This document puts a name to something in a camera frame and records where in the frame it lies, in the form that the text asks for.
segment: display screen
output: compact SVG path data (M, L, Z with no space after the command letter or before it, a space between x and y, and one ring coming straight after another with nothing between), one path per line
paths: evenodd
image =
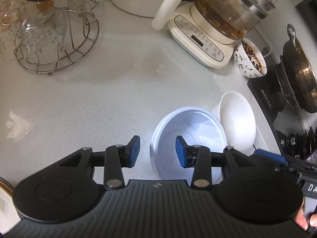
M194 35L191 36L191 38L196 41L197 44L199 44L201 47L203 46L203 43L197 38L195 37Z

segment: control panel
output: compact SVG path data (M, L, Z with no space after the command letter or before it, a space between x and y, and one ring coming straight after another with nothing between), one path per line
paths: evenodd
M218 62L221 62L224 59L223 52L205 34L203 34L182 15L176 16L174 21L176 26L206 54Z

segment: finger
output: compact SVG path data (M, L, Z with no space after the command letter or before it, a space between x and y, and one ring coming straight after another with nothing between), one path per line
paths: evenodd
M313 227L317 227L317 214L311 216L309 224Z
M301 228L303 228L304 230L307 230L308 228L308 222L307 219L304 216L304 210L303 208L301 208L295 218L295 222L296 224L298 224Z

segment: kitchen counter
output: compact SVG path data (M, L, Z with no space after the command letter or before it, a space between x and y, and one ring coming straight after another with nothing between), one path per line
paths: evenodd
M103 151L141 137L141 150L125 180L155 179L149 146L157 124L171 111L198 106L211 111L228 90L250 102L263 149L278 151L264 115L230 62L207 68L149 18L106 1L100 36L75 65L47 74L30 73L1 61L0 176L16 185L23 178L81 147ZM102 183L103 169L94 179Z

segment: white bowl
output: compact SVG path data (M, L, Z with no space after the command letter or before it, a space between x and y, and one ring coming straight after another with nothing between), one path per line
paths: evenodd
M150 160L158 179L185 179L191 184L193 168L183 168L175 151L178 135L188 145L206 146L212 152L223 152L227 138L218 119L199 107L183 107L168 114L156 127L150 144ZM221 168L212 168L212 183L218 183Z
M258 71L256 67L254 67L252 61L245 51L245 48L242 45L242 41L246 42L252 48L255 57L260 61L260 64L264 68L262 73ZM246 76L249 78L259 78L265 76L265 74L267 73L267 67L263 55L256 47L256 45L247 38L242 38L237 44L232 55L232 63L237 72L240 73L242 76Z
M225 93L220 100L217 116L230 145L240 152L251 149L256 138L256 119L243 95L236 91Z

